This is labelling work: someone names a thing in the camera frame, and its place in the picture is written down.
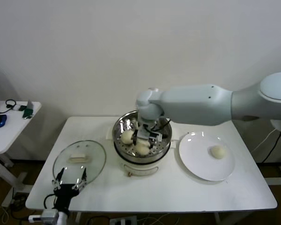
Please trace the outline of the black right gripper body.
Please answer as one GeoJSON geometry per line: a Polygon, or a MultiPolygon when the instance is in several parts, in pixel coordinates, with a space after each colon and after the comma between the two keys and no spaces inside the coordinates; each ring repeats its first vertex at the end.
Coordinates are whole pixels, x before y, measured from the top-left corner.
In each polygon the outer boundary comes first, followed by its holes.
{"type": "Polygon", "coordinates": [[[138,133],[137,138],[138,139],[144,139],[144,140],[157,140],[161,141],[163,135],[160,131],[157,131],[157,125],[159,122],[157,120],[153,121],[150,120],[149,123],[144,123],[143,121],[138,121],[138,133]]]}

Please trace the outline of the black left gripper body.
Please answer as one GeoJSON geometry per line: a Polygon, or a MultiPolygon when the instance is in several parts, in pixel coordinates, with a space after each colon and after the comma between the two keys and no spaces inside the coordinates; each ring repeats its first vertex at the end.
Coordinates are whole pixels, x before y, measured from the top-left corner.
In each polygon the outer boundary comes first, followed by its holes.
{"type": "Polygon", "coordinates": [[[59,189],[54,190],[57,197],[54,204],[55,209],[68,209],[72,198],[79,194],[75,184],[61,184],[59,189]]]}

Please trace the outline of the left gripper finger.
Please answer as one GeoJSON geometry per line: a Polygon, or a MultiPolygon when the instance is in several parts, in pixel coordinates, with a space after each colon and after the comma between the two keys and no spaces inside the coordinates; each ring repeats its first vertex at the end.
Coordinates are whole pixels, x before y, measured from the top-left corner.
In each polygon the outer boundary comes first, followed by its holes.
{"type": "Polygon", "coordinates": [[[80,181],[76,183],[74,186],[72,186],[72,189],[84,189],[86,185],[87,185],[87,172],[86,172],[86,168],[84,168],[80,181]]]}
{"type": "Polygon", "coordinates": [[[52,184],[54,186],[54,189],[60,189],[61,188],[60,182],[61,182],[61,178],[63,176],[64,170],[65,170],[65,168],[63,167],[61,169],[61,171],[57,174],[56,178],[54,180],[52,180],[52,184]]]}

